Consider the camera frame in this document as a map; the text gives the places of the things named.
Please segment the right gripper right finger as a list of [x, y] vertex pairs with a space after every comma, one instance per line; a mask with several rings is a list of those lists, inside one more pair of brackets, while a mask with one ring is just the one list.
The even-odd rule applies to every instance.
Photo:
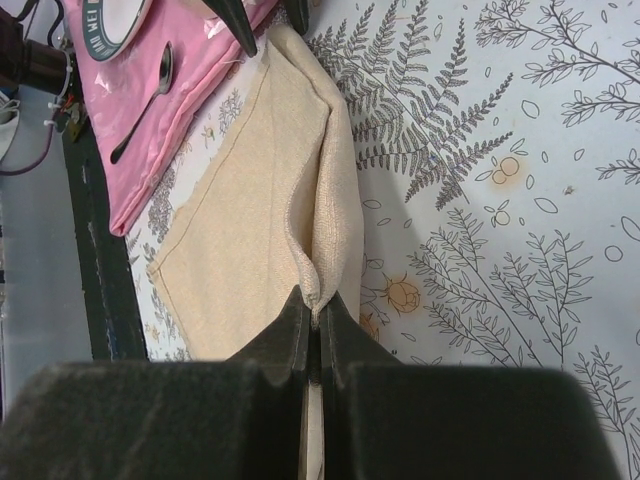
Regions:
[[561, 371], [408, 365], [334, 297], [319, 317], [329, 479], [615, 479], [585, 390]]

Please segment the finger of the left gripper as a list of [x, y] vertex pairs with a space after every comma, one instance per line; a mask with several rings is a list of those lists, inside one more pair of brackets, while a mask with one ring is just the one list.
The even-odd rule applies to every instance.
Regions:
[[309, 28], [309, 5], [307, 0], [285, 0], [285, 10], [296, 31]]
[[241, 0], [204, 0], [204, 4], [225, 24], [243, 51], [249, 56], [257, 54], [253, 30]]

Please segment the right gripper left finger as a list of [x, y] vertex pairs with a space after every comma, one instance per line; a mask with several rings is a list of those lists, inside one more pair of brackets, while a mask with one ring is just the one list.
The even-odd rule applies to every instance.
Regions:
[[310, 312], [294, 288], [225, 361], [67, 363], [1, 426], [5, 479], [301, 479]]

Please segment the beige linen napkin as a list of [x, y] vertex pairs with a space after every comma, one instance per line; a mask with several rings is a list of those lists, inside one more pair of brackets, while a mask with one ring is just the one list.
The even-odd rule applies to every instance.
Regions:
[[149, 479], [325, 479], [325, 315], [360, 308], [363, 214], [344, 98], [292, 28], [149, 267], [192, 360], [154, 371]]

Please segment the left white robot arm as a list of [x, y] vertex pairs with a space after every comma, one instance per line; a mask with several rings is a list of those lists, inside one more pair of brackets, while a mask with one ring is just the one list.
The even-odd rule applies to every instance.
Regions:
[[[204, 4], [223, 21], [245, 53], [253, 56], [255, 42], [243, 3], [206, 1]], [[65, 90], [66, 67], [70, 64], [65, 53], [24, 38], [21, 22], [37, 5], [36, 1], [27, 1], [16, 17], [1, 11], [1, 86], [15, 90], [27, 85], [60, 95]]]

